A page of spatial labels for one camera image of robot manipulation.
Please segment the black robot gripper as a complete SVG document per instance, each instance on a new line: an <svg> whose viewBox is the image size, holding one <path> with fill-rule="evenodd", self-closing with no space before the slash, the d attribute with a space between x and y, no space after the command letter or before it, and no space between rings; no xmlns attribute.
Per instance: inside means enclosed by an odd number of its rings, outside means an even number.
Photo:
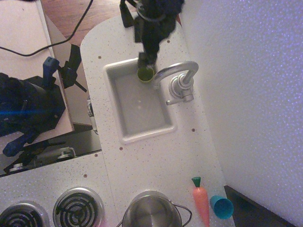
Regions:
<svg viewBox="0 0 303 227"><path fill-rule="evenodd" d="M138 68L155 68L160 43L175 30L176 19L183 8L183 0L139 0L138 16L134 18L134 40L142 43Z"/></svg>

